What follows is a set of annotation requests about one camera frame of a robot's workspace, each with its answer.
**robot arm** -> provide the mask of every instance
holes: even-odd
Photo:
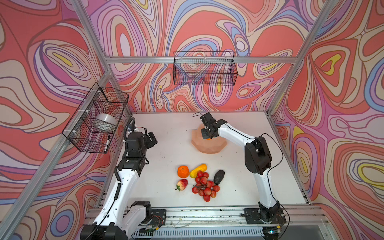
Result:
[[[127,215],[124,216],[131,191],[138,181],[141,171],[148,164],[146,151],[157,144],[152,132],[145,134],[129,130],[134,118],[131,118],[124,129],[126,149],[120,163],[114,169],[114,186],[108,190],[106,200],[93,225],[84,226],[81,240],[128,240],[139,224],[146,224],[151,220],[152,209],[148,201],[136,201],[132,204]]]
[[[202,115],[200,119],[205,126],[201,129],[203,139],[220,136],[244,148],[245,166],[253,173],[259,191],[261,219],[264,222],[270,222],[275,218],[280,204],[273,196],[271,176],[268,174],[272,157],[265,139],[243,133],[225,120],[216,121],[210,113]]]

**red grape cluster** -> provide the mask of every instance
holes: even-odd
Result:
[[[196,185],[193,186],[192,192],[199,194],[204,198],[204,201],[209,202],[211,198],[215,198],[220,187],[215,185],[213,181],[208,180],[209,174],[207,172],[198,171],[195,178]]]

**orange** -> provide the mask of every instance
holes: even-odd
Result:
[[[177,175],[181,178],[187,178],[189,176],[189,169],[187,166],[180,166],[177,169]]]

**black wire basket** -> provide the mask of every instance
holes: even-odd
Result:
[[[173,83],[234,86],[238,75],[234,55],[233,51],[175,51]]]
[[[73,129],[64,130],[70,133],[66,135],[63,131],[64,136],[80,152],[108,152],[128,98],[121,90],[99,86]]]

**psychedelic wallpaper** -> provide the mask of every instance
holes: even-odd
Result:
[[[383,1],[339,1],[273,114],[340,239],[384,239],[383,39]]]
[[[132,112],[264,111],[290,66],[246,64],[234,86],[175,86],[173,64],[134,65],[137,66],[112,65],[121,89],[130,95],[128,104]]]
[[[69,2],[0,1],[0,221],[104,72]],[[112,144],[105,155],[70,145],[14,239],[73,239]]]
[[[127,120],[123,114],[106,154],[68,147],[16,229],[13,240],[79,239],[86,213],[94,208]]]
[[[95,0],[85,3],[108,56],[232,50],[296,56],[322,0]],[[174,86],[173,64],[111,65],[136,112],[264,111],[289,65],[238,64],[233,86]]]

